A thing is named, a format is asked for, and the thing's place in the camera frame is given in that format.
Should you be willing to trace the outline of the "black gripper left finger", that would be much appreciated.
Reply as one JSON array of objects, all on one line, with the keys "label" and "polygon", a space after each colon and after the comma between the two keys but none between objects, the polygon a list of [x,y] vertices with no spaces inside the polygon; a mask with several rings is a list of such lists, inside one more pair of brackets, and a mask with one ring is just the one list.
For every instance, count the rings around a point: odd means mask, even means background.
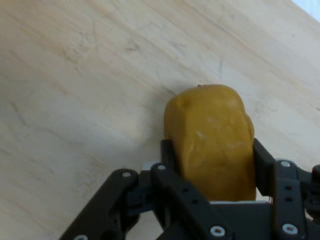
[{"label": "black gripper left finger", "polygon": [[170,140],[160,143],[161,158],[149,170],[113,171],[74,221],[63,240],[124,240],[140,215],[153,212],[161,240],[232,240],[230,225],[202,193],[178,173]]}]

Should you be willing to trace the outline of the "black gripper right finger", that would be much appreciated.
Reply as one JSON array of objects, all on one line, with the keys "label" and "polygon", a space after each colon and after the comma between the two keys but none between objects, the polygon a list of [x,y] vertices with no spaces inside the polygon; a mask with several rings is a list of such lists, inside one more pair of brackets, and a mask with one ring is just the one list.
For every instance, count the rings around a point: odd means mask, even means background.
[{"label": "black gripper right finger", "polygon": [[287,159],[276,160],[253,141],[255,182],[262,196],[271,198],[275,240],[320,238],[320,166],[306,171]]}]

